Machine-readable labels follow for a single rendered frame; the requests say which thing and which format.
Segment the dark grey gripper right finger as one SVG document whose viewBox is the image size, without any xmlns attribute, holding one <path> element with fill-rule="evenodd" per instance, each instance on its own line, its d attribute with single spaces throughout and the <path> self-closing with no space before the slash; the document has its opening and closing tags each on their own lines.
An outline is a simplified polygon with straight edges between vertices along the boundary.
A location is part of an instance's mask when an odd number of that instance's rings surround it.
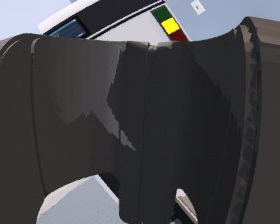
<svg viewBox="0 0 280 224">
<path fill-rule="evenodd" d="M 280 224 L 280 22 L 153 47 L 143 224 Z"/>
</svg>

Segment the white plate with grid of square wells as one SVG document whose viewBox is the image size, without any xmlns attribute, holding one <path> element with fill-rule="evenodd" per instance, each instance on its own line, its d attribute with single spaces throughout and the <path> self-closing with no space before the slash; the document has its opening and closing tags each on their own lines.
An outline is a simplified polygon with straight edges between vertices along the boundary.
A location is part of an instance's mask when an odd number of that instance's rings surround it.
<svg viewBox="0 0 280 224">
<path fill-rule="evenodd" d="M 192 212 L 192 210 L 182 201 L 182 199 L 176 194 L 176 202 L 183 209 L 183 211 L 189 216 L 189 218 L 194 222 L 194 224 L 198 224 L 196 215 Z"/>
</svg>

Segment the white material roll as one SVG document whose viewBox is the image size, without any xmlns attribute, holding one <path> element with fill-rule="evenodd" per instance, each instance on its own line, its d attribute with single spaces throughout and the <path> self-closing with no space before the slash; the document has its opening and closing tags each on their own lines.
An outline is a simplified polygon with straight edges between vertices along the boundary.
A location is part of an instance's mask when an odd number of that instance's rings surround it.
<svg viewBox="0 0 280 224">
<path fill-rule="evenodd" d="M 98 0 L 78 0 L 70 4 L 69 6 L 63 8 L 62 10 L 58 11 L 54 15 L 50 16 L 49 18 L 38 24 L 41 33 L 44 34 L 56 24 L 62 22 L 71 15 L 75 14 L 76 12 L 79 12 L 80 10 L 88 7 L 89 5 L 92 5 L 97 1 Z"/>
</svg>

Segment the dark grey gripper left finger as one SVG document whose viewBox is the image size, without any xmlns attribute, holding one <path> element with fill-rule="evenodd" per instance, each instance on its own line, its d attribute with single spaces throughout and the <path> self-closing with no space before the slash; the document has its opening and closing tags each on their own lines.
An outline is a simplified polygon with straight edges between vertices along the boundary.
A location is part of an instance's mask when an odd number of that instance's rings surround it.
<svg viewBox="0 0 280 224">
<path fill-rule="evenodd" d="M 119 180 L 120 219 L 143 222 L 153 47 L 0 40 L 0 224 L 36 224 L 50 193 L 103 173 Z"/>
</svg>

